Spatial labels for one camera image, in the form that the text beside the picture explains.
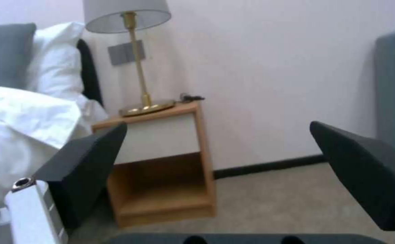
white duvet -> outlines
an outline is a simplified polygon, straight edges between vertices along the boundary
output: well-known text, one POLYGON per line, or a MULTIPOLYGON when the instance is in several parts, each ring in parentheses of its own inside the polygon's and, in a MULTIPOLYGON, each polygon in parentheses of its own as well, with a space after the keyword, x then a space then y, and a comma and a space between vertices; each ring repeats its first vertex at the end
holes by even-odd
POLYGON ((0 87, 0 204, 13 182, 35 173, 70 139, 91 134, 93 118, 106 118, 98 103, 89 104, 82 113, 73 101, 0 87))

beige carpet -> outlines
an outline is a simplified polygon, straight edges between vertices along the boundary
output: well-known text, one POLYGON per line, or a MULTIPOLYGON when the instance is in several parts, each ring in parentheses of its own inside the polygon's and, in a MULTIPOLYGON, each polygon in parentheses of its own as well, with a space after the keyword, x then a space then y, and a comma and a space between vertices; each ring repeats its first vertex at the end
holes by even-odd
POLYGON ((216 181, 216 218, 118 230, 108 202, 71 235, 70 243, 100 243, 120 233, 358 233, 394 243, 381 231, 328 164, 275 170, 216 181))

white lamp shade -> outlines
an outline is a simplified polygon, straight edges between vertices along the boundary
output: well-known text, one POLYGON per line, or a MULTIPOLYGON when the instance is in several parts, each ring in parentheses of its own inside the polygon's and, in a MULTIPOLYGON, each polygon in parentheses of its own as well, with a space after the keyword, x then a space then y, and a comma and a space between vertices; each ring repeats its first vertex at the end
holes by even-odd
POLYGON ((171 18, 166 0, 83 0, 86 29, 96 33, 128 31, 120 16, 123 12, 137 14, 136 29, 160 25, 171 18))

gray wall plate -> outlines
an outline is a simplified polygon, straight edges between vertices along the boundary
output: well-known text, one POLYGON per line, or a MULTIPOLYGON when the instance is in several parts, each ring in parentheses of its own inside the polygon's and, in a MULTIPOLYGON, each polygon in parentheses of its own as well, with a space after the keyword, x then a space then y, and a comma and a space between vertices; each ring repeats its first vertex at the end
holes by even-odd
MULTIPOLYGON (((137 41, 137 49, 140 54, 141 60, 146 58, 143 42, 137 41)), ((112 65, 120 65, 127 62, 134 62, 136 59, 133 54, 133 48, 131 43, 120 44, 117 46, 109 46, 108 53, 110 55, 110 61, 112 65)))

black baseboard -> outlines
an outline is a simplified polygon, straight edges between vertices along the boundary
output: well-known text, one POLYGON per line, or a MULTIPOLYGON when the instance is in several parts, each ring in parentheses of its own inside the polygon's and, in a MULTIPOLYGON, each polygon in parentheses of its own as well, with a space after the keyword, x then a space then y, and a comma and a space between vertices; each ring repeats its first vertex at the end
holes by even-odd
POLYGON ((313 165, 326 162, 325 157, 313 155, 304 158, 286 159, 277 162, 263 163, 257 165, 248 165, 236 168, 219 169, 214 171, 214 179, 223 179, 233 176, 243 176, 253 173, 265 172, 270 170, 293 168, 305 165, 313 165))

